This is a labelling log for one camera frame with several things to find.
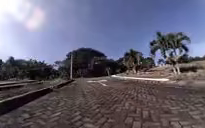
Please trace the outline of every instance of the road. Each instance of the road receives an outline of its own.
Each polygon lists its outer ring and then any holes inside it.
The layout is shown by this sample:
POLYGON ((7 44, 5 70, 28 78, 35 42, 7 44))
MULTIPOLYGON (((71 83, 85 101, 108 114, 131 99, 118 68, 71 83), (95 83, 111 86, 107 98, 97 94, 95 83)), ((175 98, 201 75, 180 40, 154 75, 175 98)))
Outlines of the road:
POLYGON ((0 116, 0 128, 205 128, 205 89, 107 80, 77 80, 0 116))

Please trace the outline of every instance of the blue sky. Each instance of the blue sky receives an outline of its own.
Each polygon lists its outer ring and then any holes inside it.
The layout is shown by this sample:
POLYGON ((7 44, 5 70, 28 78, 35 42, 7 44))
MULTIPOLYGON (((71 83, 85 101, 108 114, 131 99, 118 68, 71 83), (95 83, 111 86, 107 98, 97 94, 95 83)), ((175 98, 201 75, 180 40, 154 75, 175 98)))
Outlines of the blue sky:
POLYGON ((130 48, 148 56, 156 31, 185 32, 192 40, 190 55, 205 54, 205 0, 10 0, 13 8, 0 1, 4 60, 53 63, 79 47, 115 59, 130 48))

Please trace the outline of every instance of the herringbone brick pattern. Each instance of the herringbone brick pattern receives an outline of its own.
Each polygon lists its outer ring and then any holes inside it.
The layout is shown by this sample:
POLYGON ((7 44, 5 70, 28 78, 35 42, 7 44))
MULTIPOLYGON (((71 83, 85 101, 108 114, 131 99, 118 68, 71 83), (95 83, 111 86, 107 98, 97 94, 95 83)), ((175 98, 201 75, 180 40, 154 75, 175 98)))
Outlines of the herringbone brick pattern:
POLYGON ((205 90, 79 80, 0 117, 0 128, 205 128, 205 90))

